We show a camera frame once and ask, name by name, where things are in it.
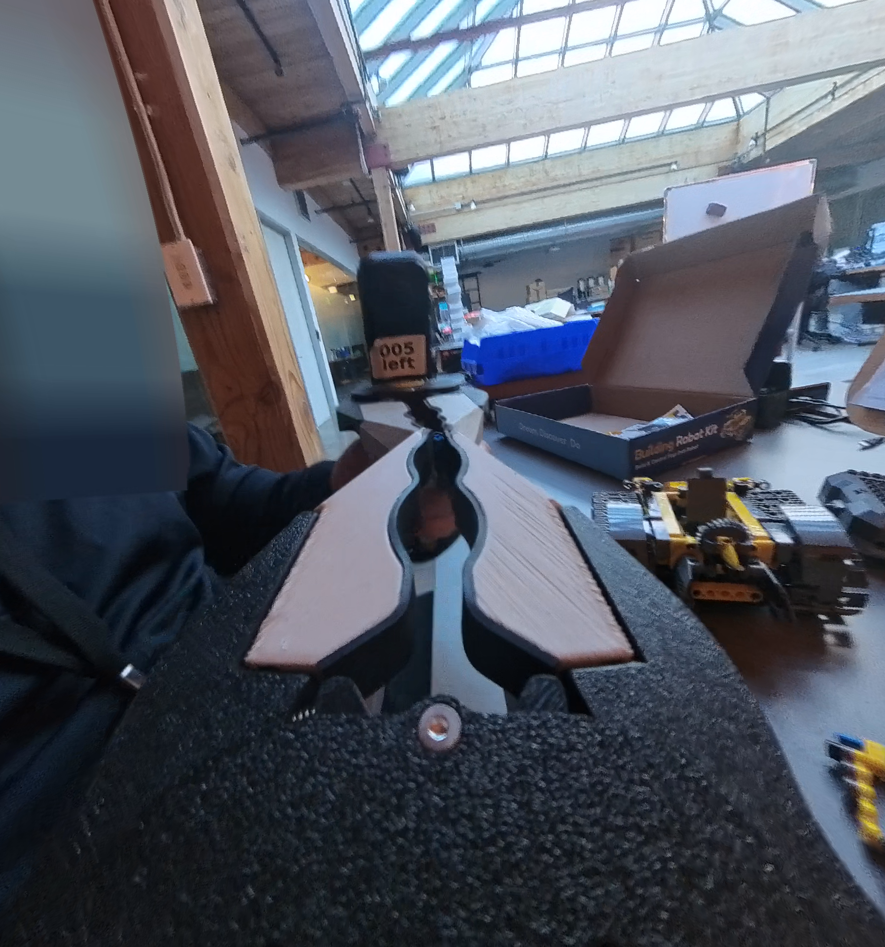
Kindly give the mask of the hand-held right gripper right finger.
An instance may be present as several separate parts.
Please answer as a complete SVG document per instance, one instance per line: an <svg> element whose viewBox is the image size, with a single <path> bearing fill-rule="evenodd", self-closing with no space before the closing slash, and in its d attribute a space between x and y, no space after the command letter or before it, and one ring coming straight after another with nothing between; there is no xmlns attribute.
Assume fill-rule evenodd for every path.
<svg viewBox="0 0 885 947"><path fill-rule="evenodd" d="M562 507L466 437L445 438L470 554L462 642L480 672L570 672L630 663L635 647Z"/></svg>

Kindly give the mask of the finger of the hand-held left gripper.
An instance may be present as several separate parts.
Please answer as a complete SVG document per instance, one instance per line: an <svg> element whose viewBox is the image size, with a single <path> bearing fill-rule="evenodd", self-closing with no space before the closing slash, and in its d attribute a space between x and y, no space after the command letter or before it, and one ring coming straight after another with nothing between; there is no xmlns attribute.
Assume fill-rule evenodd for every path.
<svg viewBox="0 0 885 947"><path fill-rule="evenodd" d="M490 405L485 391L474 386L460 386L456 390L430 395L426 403L436 412L444 430L458 433L468 440L483 440Z"/></svg>
<svg viewBox="0 0 885 947"><path fill-rule="evenodd" d="M359 441L370 464L423 430L405 401L361 401L359 410Z"/></svg>

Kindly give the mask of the person's left forearm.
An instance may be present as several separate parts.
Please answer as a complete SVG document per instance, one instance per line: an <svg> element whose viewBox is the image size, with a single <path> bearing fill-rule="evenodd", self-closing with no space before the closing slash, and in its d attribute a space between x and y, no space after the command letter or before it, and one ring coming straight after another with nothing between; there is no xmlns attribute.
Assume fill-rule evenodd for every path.
<svg viewBox="0 0 885 947"><path fill-rule="evenodd" d="M333 461L275 473L237 461L192 423L187 435L183 550L221 576L238 572L295 517L314 510L334 491Z"/></svg>

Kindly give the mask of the person's left hand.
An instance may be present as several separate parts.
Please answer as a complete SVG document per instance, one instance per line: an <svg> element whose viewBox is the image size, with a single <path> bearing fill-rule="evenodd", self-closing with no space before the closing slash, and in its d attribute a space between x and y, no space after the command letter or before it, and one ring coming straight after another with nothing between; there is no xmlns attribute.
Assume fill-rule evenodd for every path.
<svg viewBox="0 0 885 947"><path fill-rule="evenodd" d="M360 439L354 440L331 466L330 493L344 489L375 462L376 457L367 449L365 443Z"/></svg>

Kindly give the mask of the blue plastic bin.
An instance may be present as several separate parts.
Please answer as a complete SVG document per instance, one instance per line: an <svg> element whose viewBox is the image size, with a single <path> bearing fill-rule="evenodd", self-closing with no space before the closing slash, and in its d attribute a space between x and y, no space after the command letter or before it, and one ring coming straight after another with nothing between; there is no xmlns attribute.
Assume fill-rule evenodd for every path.
<svg viewBox="0 0 885 947"><path fill-rule="evenodd" d="M482 337L468 337L461 368L472 383L492 386L580 369L600 320L575 319Z"/></svg>

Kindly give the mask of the white plastic bags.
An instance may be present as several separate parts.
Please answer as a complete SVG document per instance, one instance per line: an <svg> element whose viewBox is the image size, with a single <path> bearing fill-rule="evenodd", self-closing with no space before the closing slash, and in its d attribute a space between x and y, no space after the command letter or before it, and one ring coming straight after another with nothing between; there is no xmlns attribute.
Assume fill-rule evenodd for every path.
<svg viewBox="0 0 885 947"><path fill-rule="evenodd" d="M571 301L554 296L502 311L483 308L473 323L471 334L475 338L495 337L541 328L586 325L596 321L591 314L576 310Z"/></svg>

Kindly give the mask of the wooden pillar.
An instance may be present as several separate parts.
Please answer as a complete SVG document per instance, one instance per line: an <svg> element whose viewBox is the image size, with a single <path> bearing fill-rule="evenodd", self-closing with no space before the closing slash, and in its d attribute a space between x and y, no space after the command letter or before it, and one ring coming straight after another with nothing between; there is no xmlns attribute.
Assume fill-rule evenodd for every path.
<svg viewBox="0 0 885 947"><path fill-rule="evenodd" d="M237 458L279 472L322 447L195 2L95 2L160 243L201 252L212 306L179 311Z"/></svg>

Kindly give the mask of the small wooden plaque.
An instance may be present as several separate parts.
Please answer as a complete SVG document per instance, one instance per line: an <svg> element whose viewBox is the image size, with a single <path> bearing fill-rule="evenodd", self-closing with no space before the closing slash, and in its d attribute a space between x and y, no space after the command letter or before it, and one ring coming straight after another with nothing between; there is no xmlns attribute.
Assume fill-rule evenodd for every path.
<svg viewBox="0 0 885 947"><path fill-rule="evenodd" d="M179 311L212 306L215 294L201 252L189 238L161 243L165 277Z"/></svg>

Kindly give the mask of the blue cardboard kit box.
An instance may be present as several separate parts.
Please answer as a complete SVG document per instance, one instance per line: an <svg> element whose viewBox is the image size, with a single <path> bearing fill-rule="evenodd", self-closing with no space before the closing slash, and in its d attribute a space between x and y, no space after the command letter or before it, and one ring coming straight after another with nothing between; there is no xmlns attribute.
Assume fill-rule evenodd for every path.
<svg viewBox="0 0 885 947"><path fill-rule="evenodd" d="M815 194L627 256L581 363L587 382L497 401L497 431L617 480L747 443L829 232ZM677 404L696 420L615 434Z"/></svg>

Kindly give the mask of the black device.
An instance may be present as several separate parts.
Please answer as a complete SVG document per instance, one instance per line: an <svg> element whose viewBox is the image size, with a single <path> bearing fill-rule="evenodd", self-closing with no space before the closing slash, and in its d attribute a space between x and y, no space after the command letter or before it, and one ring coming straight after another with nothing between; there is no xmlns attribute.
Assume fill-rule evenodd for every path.
<svg viewBox="0 0 885 947"><path fill-rule="evenodd" d="M791 363L776 360L756 396L756 430L777 428L788 413L790 398Z"/></svg>

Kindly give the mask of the person's dark hooded top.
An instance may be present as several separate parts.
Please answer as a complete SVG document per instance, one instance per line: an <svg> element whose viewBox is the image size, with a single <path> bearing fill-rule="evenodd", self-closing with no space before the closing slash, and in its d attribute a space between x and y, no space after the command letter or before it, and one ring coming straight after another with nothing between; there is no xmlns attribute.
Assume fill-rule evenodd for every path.
<svg viewBox="0 0 885 947"><path fill-rule="evenodd" d="M10 579L37 565L103 625L112 677L0 652L0 929L34 852L78 797L132 693L117 679L149 672L212 595L203 541L180 492L0 507L0 622L80 657L35 599Z"/></svg>

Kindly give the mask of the black brick shell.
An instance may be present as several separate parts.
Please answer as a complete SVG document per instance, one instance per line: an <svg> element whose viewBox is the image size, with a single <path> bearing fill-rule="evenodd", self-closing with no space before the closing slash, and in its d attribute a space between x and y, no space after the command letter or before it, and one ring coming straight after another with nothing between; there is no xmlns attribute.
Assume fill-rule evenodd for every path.
<svg viewBox="0 0 885 947"><path fill-rule="evenodd" d="M830 475L818 499L864 559L885 562L885 474L848 470Z"/></svg>

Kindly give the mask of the whiteboard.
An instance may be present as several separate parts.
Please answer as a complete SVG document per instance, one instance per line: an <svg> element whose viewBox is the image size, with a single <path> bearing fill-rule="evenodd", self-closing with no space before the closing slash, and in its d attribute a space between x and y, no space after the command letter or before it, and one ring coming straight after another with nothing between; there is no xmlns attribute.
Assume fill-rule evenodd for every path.
<svg viewBox="0 0 885 947"><path fill-rule="evenodd" d="M670 243L811 196L816 172L817 161L811 158L671 186L664 193L662 241Z"/></svg>

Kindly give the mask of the wooden post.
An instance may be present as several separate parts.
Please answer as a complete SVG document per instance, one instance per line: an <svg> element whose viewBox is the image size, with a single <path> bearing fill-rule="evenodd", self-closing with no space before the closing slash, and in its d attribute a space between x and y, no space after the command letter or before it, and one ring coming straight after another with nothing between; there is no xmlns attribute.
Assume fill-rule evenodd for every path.
<svg viewBox="0 0 885 947"><path fill-rule="evenodd" d="M387 252L400 252L401 237L389 169L374 168L370 172L370 178L374 186L385 249Z"/></svg>

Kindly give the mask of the silver ventilation duct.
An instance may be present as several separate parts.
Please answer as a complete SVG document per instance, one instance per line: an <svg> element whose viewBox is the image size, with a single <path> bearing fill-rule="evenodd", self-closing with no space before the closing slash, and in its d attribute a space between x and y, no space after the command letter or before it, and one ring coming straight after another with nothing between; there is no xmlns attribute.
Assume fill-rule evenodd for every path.
<svg viewBox="0 0 885 947"><path fill-rule="evenodd" d="M459 258L469 261L483 260L581 240L619 238L638 229L661 224L662 220L662 207L567 220L513 233L461 241L458 243Z"/></svg>

